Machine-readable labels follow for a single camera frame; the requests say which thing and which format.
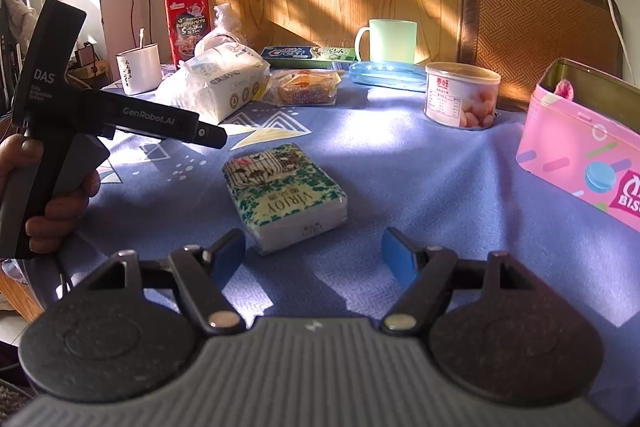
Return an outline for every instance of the green snack box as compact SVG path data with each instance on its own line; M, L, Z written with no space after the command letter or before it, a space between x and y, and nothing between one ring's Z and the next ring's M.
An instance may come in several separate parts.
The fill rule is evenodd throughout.
M262 253L347 220L347 195L295 144L229 160L223 172L242 222Z
M260 56L276 69L348 71L356 62L353 48L267 46Z

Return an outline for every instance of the gray textured grip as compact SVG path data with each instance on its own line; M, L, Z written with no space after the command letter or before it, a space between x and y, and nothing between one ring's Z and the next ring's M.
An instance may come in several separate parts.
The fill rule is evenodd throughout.
M60 169L52 197L76 190L84 179L109 157L109 150L95 136L76 134ZM9 174L0 201L0 259L15 257L24 212L40 163Z
M9 174L2 201L0 201L0 259L15 257L24 212L39 167L38 162L36 165L16 169Z
M95 136L76 134L62 164L53 198L65 196L78 188L84 179L109 158L109 150Z
M450 384L416 339L367 319L259 319L177 380L114 405L39 397L8 427L613 427L586 400L530 410Z

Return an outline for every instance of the pink biscuit tin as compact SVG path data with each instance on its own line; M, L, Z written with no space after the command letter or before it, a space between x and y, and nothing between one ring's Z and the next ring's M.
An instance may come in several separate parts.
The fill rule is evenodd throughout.
M554 94L562 79L574 87L573 102ZM556 60L532 94L516 161L640 232L638 108L635 87Z

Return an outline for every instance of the floor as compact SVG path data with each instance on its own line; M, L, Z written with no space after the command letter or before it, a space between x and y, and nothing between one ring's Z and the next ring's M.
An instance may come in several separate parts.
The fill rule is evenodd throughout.
M0 311L0 341L18 346L28 322L15 312Z

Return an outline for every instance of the light green mug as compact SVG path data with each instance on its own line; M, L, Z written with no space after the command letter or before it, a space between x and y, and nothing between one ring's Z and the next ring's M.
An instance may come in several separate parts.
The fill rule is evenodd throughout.
M356 57L360 57L360 39L364 32L369 31L369 60L382 62L415 63L415 41L418 33L418 23L413 21L397 21L394 19L371 19L369 26L360 28L356 35Z

